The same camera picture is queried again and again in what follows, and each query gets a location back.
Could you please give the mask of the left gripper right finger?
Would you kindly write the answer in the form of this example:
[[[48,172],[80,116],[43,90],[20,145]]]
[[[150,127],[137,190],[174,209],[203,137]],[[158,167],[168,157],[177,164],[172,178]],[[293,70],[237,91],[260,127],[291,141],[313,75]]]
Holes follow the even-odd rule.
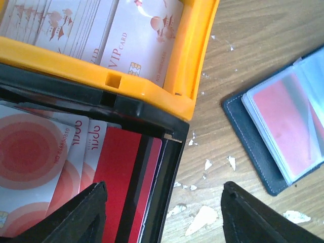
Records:
[[[323,242],[232,181],[221,196],[226,242]]]

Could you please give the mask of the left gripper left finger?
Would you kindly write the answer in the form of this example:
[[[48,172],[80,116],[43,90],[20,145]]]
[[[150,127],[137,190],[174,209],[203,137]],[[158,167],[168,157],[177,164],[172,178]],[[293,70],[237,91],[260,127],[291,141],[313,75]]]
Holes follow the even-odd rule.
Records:
[[[93,183],[30,229],[1,242],[101,242],[107,198],[105,182]]]

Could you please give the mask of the black bin with red cards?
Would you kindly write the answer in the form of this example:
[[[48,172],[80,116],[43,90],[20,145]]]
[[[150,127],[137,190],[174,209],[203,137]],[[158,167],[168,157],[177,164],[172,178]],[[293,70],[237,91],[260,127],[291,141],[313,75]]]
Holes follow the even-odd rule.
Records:
[[[73,81],[1,65],[1,97],[119,124],[162,146],[139,242],[160,242],[189,124],[147,102]]]

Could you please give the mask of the navy blue card holder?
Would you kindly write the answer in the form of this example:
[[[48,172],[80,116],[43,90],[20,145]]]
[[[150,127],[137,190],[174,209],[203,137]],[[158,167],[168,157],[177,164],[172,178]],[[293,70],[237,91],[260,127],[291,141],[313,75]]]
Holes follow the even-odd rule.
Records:
[[[323,48],[222,106],[270,195],[323,164]]]

